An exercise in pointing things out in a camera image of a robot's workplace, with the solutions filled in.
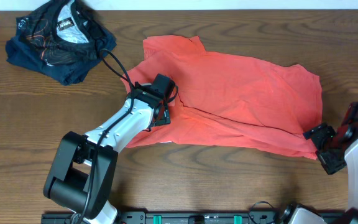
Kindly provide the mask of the orange red t-shirt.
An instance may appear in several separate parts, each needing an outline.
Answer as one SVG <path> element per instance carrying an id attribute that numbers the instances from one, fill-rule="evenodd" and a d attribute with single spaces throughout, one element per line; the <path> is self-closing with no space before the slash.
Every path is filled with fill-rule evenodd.
<path id="1" fill-rule="evenodd" d="M 178 94 L 171 122 L 138 134 L 130 147 L 174 142 L 256 148 L 315 159 L 303 133 L 322 120 L 319 77 L 301 65 L 283 67 L 252 57 L 208 52 L 199 37 L 148 37 L 133 82 L 170 77 Z"/>

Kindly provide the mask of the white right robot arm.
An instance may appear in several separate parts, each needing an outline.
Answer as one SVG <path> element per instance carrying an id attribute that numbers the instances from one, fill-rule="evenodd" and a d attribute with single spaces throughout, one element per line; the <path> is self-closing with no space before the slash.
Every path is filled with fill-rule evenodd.
<path id="1" fill-rule="evenodd" d="M 322 123 L 303 135 L 317 148 L 316 155 L 327 174 L 347 167 L 348 206 L 334 223 L 358 223 L 358 120 L 343 121 L 336 131 Z"/>

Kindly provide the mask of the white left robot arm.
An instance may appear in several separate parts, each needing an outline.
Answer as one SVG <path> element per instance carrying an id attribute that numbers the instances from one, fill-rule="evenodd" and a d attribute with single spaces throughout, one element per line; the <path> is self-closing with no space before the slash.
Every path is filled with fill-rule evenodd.
<path id="1" fill-rule="evenodd" d="M 98 128 L 64 135 L 43 193 L 74 213 L 70 223 L 114 223 L 117 209 L 108 200 L 118 155 L 140 132 L 170 123 L 170 95 L 170 90 L 136 89 Z"/>

